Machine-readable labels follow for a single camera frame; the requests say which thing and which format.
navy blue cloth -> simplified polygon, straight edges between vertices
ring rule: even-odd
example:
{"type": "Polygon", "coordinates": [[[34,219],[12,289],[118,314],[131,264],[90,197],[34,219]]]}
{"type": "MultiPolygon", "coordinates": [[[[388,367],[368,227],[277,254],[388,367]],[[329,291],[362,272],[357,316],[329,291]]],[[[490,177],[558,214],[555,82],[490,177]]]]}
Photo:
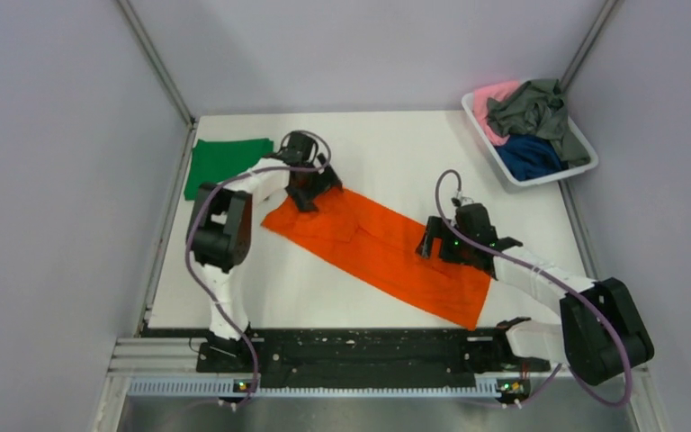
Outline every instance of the navy blue cloth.
{"type": "Polygon", "coordinates": [[[533,135],[510,135],[504,146],[495,146],[499,157],[520,181],[544,177],[563,170],[550,141],[533,135]]]}

fabric fold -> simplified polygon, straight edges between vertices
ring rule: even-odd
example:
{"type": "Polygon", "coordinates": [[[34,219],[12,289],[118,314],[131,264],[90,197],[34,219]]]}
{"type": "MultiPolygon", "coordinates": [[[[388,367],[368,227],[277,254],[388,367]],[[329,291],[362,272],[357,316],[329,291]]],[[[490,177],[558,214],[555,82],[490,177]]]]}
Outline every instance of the fabric fold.
{"type": "Polygon", "coordinates": [[[423,311],[474,329],[490,277],[415,253],[425,226],[358,193],[332,189],[300,213],[289,198],[263,226],[333,266],[423,311]]]}

gray wall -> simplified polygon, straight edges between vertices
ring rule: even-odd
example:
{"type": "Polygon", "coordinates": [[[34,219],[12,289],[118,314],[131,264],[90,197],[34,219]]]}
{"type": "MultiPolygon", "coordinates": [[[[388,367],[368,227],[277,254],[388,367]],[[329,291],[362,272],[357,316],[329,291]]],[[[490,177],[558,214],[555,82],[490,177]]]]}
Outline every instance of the gray wall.
{"type": "Polygon", "coordinates": [[[570,105],[600,156],[574,182],[600,265],[648,325],[673,430],[691,430],[691,3],[625,2],[570,105]]]}
{"type": "Polygon", "coordinates": [[[459,109],[559,77],[603,0],[132,0],[197,115],[459,109]]]}
{"type": "Polygon", "coordinates": [[[91,424],[185,133],[113,1],[0,1],[0,431],[91,424]]]}

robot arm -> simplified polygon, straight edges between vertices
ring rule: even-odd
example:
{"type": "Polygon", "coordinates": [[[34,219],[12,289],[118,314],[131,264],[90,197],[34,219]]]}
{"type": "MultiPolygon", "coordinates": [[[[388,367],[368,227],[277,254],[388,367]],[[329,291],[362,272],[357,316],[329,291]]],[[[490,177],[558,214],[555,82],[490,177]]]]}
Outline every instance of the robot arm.
{"type": "MultiPolygon", "coordinates": [[[[253,209],[272,194],[284,190],[301,212],[315,211],[313,200],[331,187],[342,188],[340,179],[331,166],[316,172],[296,172],[296,168],[313,168],[312,152],[324,165],[326,159],[318,153],[313,138],[300,132],[292,132],[287,145],[276,153],[261,158],[247,170],[250,174],[231,182],[218,191],[208,203],[208,211],[197,222],[192,252],[193,268],[213,290],[223,310],[241,329],[249,320],[241,301],[242,264],[250,253],[253,209]]],[[[215,184],[201,184],[194,201],[192,227],[200,209],[209,198],[215,184]]],[[[210,330],[218,338],[238,339],[237,332],[223,319],[211,304],[210,330]]]]}
{"type": "Polygon", "coordinates": [[[653,357],[650,337],[623,283],[613,278],[599,282],[565,271],[538,257],[521,242],[499,238],[482,204],[462,199],[459,195],[452,201],[456,207],[454,220],[444,223],[441,218],[430,217],[417,252],[429,257],[434,239],[440,239],[439,257],[444,261],[475,266],[528,294],[561,318],[560,325],[530,319],[502,323],[507,328],[507,342],[515,356],[569,364],[584,382],[591,385],[600,384],[624,369],[618,349],[595,315],[545,277],[543,272],[547,272],[583,295],[608,318],[621,336],[632,367],[653,357]],[[495,251],[504,251],[508,257],[530,266],[516,264],[461,242],[447,223],[469,239],[495,251]]]}

pink cloth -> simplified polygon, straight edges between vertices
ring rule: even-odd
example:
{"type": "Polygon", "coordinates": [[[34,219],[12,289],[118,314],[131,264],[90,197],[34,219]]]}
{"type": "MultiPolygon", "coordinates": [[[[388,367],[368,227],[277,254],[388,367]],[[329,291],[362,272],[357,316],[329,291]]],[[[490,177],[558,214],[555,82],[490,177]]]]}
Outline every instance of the pink cloth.
{"type": "Polygon", "coordinates": [[[489,138],[489,141],[491,141],[491,144],[495,146],[503,146],[510,137],[509,135],[500,137],[491,130],[489,121],[486,120],[486,116],[489,115],[489,108],[486,106],[486,102],[490,97],[498,101],[507,99],[508,96],[517,90],[520,84],[520,81],[506,81],[504,83],[481,87],[472,93],[472,113],[475,115],[475,120],[478,121],[478,124],[483,129],[486,137],[489,138]]]}

